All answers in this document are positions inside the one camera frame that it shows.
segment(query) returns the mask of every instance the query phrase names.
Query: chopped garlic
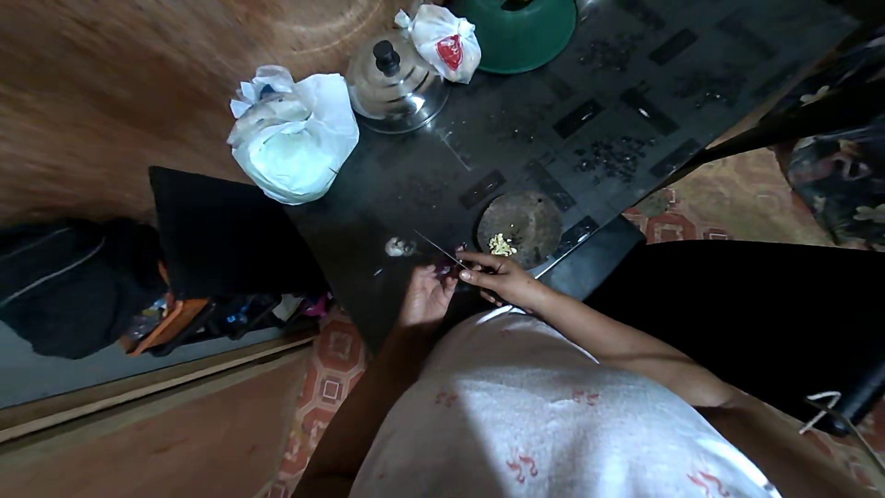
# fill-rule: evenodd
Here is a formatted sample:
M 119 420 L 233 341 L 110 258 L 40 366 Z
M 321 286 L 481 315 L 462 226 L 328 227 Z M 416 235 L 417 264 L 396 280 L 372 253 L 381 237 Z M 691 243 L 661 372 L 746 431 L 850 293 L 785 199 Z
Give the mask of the chopped garlic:
M 489 239 L 489 250 L 495 256 L 511 256 L 516 254 L 516 247 L 510 247 L 508 242 L 511 242 L 512 239 L 504 240 L 504 234 L 499 233 Z

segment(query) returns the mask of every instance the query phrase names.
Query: white string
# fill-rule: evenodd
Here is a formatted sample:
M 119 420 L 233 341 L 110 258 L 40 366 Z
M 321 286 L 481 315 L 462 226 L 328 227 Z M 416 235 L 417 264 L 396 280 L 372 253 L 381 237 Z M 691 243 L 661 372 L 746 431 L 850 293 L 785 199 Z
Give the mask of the white string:
M 73 262 L 73 263 L 71 263 L 70 265 L 68 265 L 68 266 L 66 266 L 66 267 L 64 267 L 64 268 L 62 268 L 62 269 L 60 269 L 59 271 L 57 271 L 57 272 L 55 272 L 55 273 L 50 273 L 50 274 L 47 275 L 47 276 L 44 276 L 44 277 L 38 278 L 38 279 L 34 280 L 31 284 L 29 284 L 29 285 L 25 286 L 24 288 L 20 289 L 18 292 L 13 293 L 13 295 L 9 296 L 8 298 L 6 298 L 6 299 L 4 299 L 2 302 L 0 302 L 0 307 L 4 307 L 4 306 L 6 306 L 7 304 L 9 304 L 10 301 L 14 300 L 15 298 L 18 298 L 18 296 L 24 294 L 25 292 L 30 291 L 31 289 L 35 288 L 37 285 L 40 285 L 40 284 L 42 284 L 43 282 L 46 282 L 47 280 L 50 280 L 51 278 L 54 278 L 54 277 L 56 277 L 56 276 L 59 276 L 59 275 L 65 273 L 66 271 L 69 271 L 69 270 L 71 270 L 71 269 L 73 269 L 73 268 L 76 268 L 76 267 L 80 266 L 84 261 L 88 260 L 88 259 L 91 258 L 92 256 L 95 256 L 96 253 L 98 253 L 99 251 L 101 251 L 102 247 L 104 246 L 104 240 L 105 240 L 105 237 L 102 237 L 102 241 L 96 246 L 96 248 L 93 249 L 91 253 L 89 253 L 89 254 L 83 256 L 83 258 L 80 259 L 79 261 L 75 261 L 75 262 Z
M 833 409 L 835 404 L 838 403 L 839 400 L 842 398 L 842 393 L 838 391 L 825 391 L 824 393 L 812 394 L 811 396 L 805 397 L 811 401 L 817 401 L 820 398 L 832 397 L 833 399 L 830 400 L 829 403 L 827 403 L 827 408 Z M 826 414 L 826 411 L 821 410 L 816 416 L 814 416 L 811 421 L 808 422 L 808 424 L 805 424 L 802 429 L 799 429 L 799 434 L 805 434 L 806 432 L 808 432 L 808 430 L 811 429 L 816 423 L 820 422 L 820 419 L 823 418 Z

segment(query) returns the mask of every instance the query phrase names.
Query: knife blade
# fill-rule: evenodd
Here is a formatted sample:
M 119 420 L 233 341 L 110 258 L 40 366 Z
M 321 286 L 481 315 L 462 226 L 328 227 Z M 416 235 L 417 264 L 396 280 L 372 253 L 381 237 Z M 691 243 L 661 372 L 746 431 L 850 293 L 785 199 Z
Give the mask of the knife blade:
M 421 235 L 421 232 L 417 231 L 416 229 L 412 229 L 412 230 L 414 230 L 415 233 L 418 234 L 418 237 L 423 238 L 423 239 L 426 240 L 430 245 L 432 245 L 433 247 L 435 247 L 436 249 L 438 249 L 441 253 L 445 254 L 446 256 L 449 256 L 449 258 L 450 258 L 452 261 L 455 261 L 455 262 L 456 262 L 458 265 L 460 265 L 462 268 L 464 268 L 464 269 L 466 269 L 466 270 L 470 270 L 470 269 L 467 267 L 466 264 L 462 263 L 461 261 L 458 261 L 458 259 L 455 258 L 455 256 L 452 256 L 452 255 L 449 254 L 445 249 L 443 249 L 443 248 L 441 248 L 439 245 L 435 244 L 433 240 L 430 240 L 429 238 L 424 237 L 423 235 Z M 481 291 L 482 291 L 482 292 L 485 292 L 485 293 L 488 294 L 488 296 L 490 296 L 493 300 L 498 301 L 498 302 L 501 303 L 502 305 L 510 305 L 510 302 L 509 302 L 509 301 L 505 300 L 504 298 L 502 298 L 501 296 L 499 296 L 499 295 L 497 294 L 497 292 L 492 291 L 491 289 L 481 289 Z
M 424 237 L 423 235 L 421 235 L 421 232 L 417 231 L 416 229 L 412 229 L 412 230 L 415 230 L 415 233 L 418 234 L 418 237 L 423 238 L 428 243 L 430 243 L 430 245 L 432 245 L 433 247 L 438 249 L 441 253 L 445 254 L 446 256 L 449 256 L 450 260 L 455 261 L 457 264 L 461 265 L 461 267 L 463 267 L 464 269 L 469 269 L 466 264 L 462 263 L 461 261 L 458 261 L 458 258 L 449 254 L 445 249 L 441 248 L 439 245 L 436 245 L 433 240 L 430 240 L 429 238 Z

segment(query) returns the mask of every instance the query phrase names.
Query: plastic bag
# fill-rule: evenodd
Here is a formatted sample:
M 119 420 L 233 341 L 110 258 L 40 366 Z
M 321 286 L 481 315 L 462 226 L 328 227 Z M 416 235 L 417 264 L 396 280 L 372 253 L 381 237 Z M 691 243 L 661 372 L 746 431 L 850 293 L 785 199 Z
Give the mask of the plastic bag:
M 476 26 L 455 17 L 445 7 L 427 4 L 418 8 L 414 20 L 400 11 L 394 22 L 409 30 L 418 53 L 445 79 L 470 82 L 482 57 L 480 43 L 473 33 Z
M 283 204 L 322 197 L 359 140 L 344 78 L 314 74 L 295 83 L 285 67 L 261 66 L 236 94 L 227 143 L 246 175 Z

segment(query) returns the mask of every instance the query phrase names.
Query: wooden panel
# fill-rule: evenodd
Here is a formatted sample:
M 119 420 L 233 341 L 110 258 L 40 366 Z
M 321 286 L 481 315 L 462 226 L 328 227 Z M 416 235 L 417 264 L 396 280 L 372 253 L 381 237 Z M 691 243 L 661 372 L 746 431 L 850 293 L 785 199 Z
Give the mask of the wooden panel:
M 0 410 L 0 442 L 253 362 L 313 341 L 316 330 Z
M 408 0 L 9 0 L 0 224 L 152 221 L 147 166 L 248 181 L 225 140 L 256 66 L 343 72 Z
M 249 498 L 273 477 L 309 352 L 0 449 L 0 496 Z

